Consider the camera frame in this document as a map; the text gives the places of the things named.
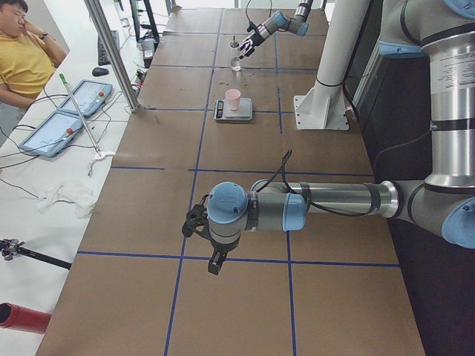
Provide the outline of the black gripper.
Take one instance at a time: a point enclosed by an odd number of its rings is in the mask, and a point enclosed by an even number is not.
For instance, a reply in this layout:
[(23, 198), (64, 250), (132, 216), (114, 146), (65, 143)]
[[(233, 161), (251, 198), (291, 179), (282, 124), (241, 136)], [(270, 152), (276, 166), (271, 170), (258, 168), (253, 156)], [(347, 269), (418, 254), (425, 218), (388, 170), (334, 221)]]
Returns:
[(254, 32), (252, 35), (246, 37), (240, 47), (239, 59), (244, 59), (245, 57), (250, 57), (255, 52), (255, 47), (259, 46), (264, 42), (264, 37), (259, 32)]
[(239, 240), (239, 234), (233, 234), (231, 236), (210, 235), (210, 241), (215, 250), (208, 262), (208, 273), (220, 273), (223, 263), (226, 261), (227, 253), (238, 246)]

